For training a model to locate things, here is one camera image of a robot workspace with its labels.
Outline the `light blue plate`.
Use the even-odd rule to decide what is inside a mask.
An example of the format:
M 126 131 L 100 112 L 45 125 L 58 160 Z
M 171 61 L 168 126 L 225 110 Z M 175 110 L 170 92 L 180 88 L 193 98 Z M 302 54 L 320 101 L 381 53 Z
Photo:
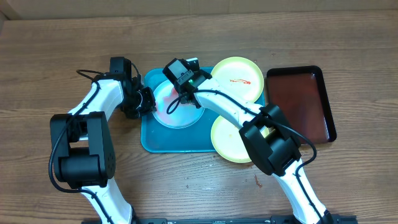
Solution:
M 155 119 L 168 128 L 180 129 L 196 123 L 204 113 L 203 108 L 197 109 L 193 104 L 179 104 L 172 114 L 167 114 L 167 108 L 178 98 L 174 86 L 168 81 L 162 82 L 154 91 L 156 111 Z

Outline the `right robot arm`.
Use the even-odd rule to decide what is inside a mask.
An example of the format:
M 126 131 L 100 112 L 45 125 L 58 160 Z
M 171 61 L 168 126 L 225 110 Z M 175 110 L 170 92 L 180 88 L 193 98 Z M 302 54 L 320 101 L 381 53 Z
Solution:
M 273 104 L 262 106 L 233 95 L 210 73 L 199 67 L 197 58 L 173 59 L 163 69 L 178 98 L 167 108 L 193 103 L 218 113 L 239 129 L 252 162 L 263 173 L 276 178 L 300 223 L 333 223 L 331 213 L 319 201 L 304 172 L 299 148 L 304 136 L 292 129 L 282 110 Z

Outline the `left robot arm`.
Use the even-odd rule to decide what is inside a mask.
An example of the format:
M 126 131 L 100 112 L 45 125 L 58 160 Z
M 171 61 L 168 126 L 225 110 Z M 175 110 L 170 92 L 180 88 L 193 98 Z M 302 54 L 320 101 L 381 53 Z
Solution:
M 108 120 L 116 109 L 128 119 L 155 111 L 151 88 L 125 57 L 112 57 L 109 71 L 77 70 L 91 81 L 91 90 L 68 113 L 50 120 L 52 150 L 48 172 L 60 192 L 82 194 L 98 213 L 100 223 L 139 223 L 132 205 L 114 178 L 116 155 Z

